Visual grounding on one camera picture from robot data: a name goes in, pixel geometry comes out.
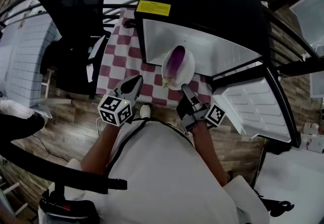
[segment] yellow warning label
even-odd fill
[[[170,8],[170,4],[140,0],[136,11],[169,16]]]

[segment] fiducial marker cube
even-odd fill
[[[219,106],[213,103],[209,111],[207,112],[205,119],[211,125],[218,127],[221,124],[224,117],[225,117],[225,111],[223,111]]]
[[[130,101],[106,94],[99,103],[98,111],[104,122],[118,127],[133,114]]]

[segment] person's hand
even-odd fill
[[[197,122],[196,126],[191,130],[191,133],[196,135],[205,133],[206,131],[208,132],[207,123],[205,120],[203,120]]]

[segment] white cable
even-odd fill
[[[99,117],[99,118],[96,119],[97,135],[98,135],[98,137],[99,137],[100,135],[99,135],[98,123],[97,123],[97,122],[98,122],[98,119],[101,119],[101,117]]]
[[[262,154],[263,154],[265,142],[266,142],[266,140],[264,140],[264,144],[263,144],[263,147],[262,147],[261,157],[260,157],[259,165],[258,165],[258,168],[257,168],[257,177],[255,178],[255,184],[257,183],[257,180],[258,180],[258,177],[259,177],[259,170],[260,170],[261,159],[262,159]]]
[[[285,75],[285,74],[283,74],[283,73],[279,73],[279,74],[281,74],[281,75],[283,75],[283,76],[286,76],[287,78],[293,78],[292,76],[287,76],[287,75]]]

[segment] white shirt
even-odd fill
[[[121,129],[112,157],[140,123],[133,122]],[[68,167],[81,170],[76,160],[71,160]],[[242,177],[222,188],[194,147],[158,122],[146,123],[131,138],[109,178],[126,180],[128,189],[109,190],[102,195],[66,187],[65,198],[94,202],[100,223],[239,224],[237,204],[243,212],[248,211],[250,223],[269,222],[267,210]],[[44,213],[38,212],[39,223],[45,223]]]

